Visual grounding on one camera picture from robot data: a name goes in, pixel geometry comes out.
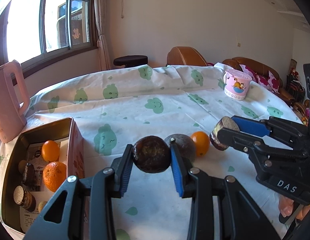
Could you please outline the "right hand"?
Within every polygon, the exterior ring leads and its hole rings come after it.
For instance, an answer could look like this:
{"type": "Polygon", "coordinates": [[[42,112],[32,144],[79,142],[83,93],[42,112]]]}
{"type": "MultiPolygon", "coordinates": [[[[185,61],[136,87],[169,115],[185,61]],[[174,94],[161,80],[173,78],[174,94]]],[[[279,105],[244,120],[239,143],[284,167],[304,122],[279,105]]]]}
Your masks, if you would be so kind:
{"type": "MultiPolygon", "coordinates": [[[[283,195],[280,195],[279,202],[278,202],[278,209],[280,211],[280,214],[285,218],[293,213],[293,207],[294,207],[294,201],[292,199],[289,199],[283,195]]],[[[304,206],[301,211],[296,215],[296,219],[298,221],[302,221],[307,213],[310,210],[310,205],[304,206]]]]}

